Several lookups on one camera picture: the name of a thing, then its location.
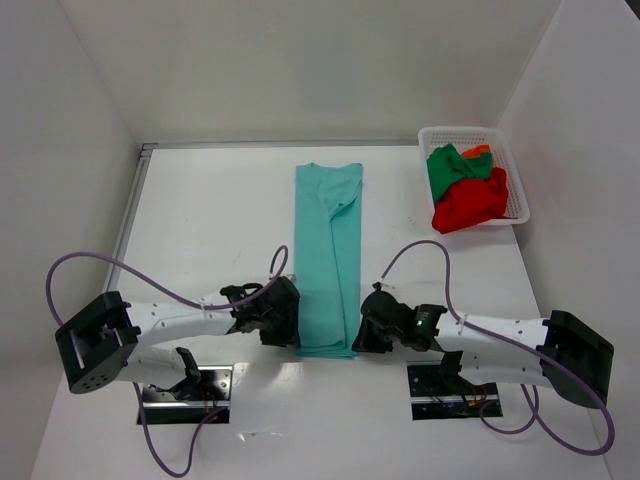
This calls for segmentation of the teal t shirt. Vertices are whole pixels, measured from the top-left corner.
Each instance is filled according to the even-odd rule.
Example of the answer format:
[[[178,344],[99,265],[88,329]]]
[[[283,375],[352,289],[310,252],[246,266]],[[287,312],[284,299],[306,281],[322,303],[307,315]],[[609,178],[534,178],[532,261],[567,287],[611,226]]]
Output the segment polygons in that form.
[[[351,359],[360,329],[363,167],[298,166],[294,274],[304,357]]]

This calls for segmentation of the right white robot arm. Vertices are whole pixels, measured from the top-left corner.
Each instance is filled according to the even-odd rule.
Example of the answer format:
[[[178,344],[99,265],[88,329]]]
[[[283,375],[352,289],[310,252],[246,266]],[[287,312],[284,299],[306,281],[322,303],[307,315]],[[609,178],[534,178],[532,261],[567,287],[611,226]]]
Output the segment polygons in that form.
[[[384,354],[399,343],[442,353],[442,376],[474,386],[541,386],[589,409],[607,402],[614,347],[569,312],[529,320],[455,315],[441,305],[410,307],[375,289],[361,315],[357,352]]]

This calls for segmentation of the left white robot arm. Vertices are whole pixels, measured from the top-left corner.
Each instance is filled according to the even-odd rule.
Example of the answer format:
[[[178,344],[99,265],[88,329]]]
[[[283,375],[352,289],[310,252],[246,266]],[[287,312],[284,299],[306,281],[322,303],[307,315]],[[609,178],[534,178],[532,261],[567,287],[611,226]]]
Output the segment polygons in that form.
[[[181,398],[196,389],[201,374],[187,348],[166,350],[167,342],[252,332],[267,346],[297,342],[300,294],[289,278],[269,287],[229,285],[218,295],[230,307],[209,310],[205,299],[188,306],[127,302],[117,291],[98,295],[55,333],[70,392],[87,394],[119,381]]]

